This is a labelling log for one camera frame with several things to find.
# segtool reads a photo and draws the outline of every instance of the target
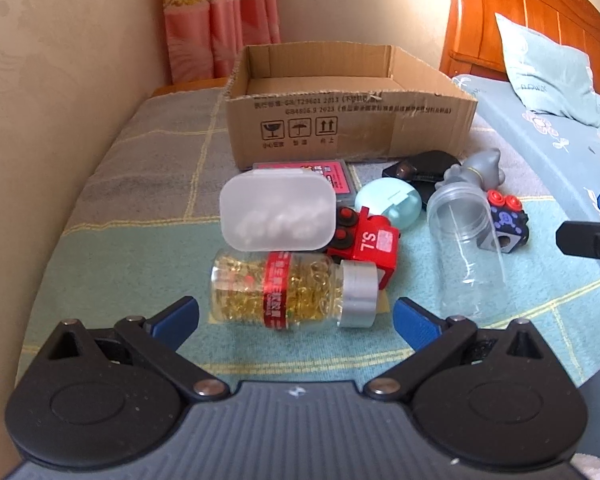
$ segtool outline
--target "curtain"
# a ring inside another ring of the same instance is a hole
[[[243,45],[279,43],[276,0],[162,0],[173,82],[225,77]]]

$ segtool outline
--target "wooden headboard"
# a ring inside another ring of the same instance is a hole
[[[441,72],[506,80],[496,12],[589,54],[600,94],[600,13],[589,0],[451,0]]]

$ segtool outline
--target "gray toy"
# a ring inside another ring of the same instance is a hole
[[[474,153],[462,164],[454,164],[445,171],[442,182],[436,183],[436,189],[453,182],[467,182],[480,187],[483,191],[496,189],[504,183],[504,171],[498,166],[500,150],[490,148]]]

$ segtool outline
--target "gray ribbed panel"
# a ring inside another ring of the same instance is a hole
[[[297,387],[306,392],[293,395]],[[23,464],[10,480],[583,480],[568,465],[490,474],[430,446],[395,403],[353,383],[243,383],[194,406],[162,447],[106,471],[64,473]]]

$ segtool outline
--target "screw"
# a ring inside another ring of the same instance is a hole
[[[202,379],[193,385],[193,391],[203,397],[215,397],[223,394],[225,385],[218,379]]]
[[[369,389],[376,395],[391,395],[400,390],[400,383],[391,377],[378,377],[369,383]]]

